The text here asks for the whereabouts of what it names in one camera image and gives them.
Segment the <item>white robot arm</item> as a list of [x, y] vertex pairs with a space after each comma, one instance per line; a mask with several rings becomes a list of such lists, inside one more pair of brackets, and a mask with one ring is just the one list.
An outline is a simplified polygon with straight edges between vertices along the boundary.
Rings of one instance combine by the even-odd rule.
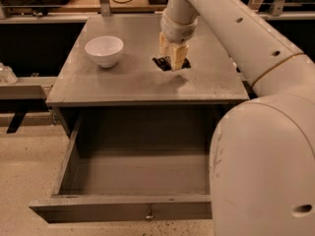
[[212, 137], [215, 236], [315, 236], [313, 62], [240, 0], [168, 0], [159, 45], [173, 69], [199, 19], [256, 94]]

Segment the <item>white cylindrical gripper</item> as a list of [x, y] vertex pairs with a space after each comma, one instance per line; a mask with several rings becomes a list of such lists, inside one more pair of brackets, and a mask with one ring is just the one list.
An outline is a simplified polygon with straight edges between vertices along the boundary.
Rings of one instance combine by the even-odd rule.
[[182, 68], [189, 46], [189, 40], [198, 24], [195, 10], [175, 11], [164, 9], [161, 15], [159, 34], [159, 51], [162, 57], [170, 57], [171, 70]]

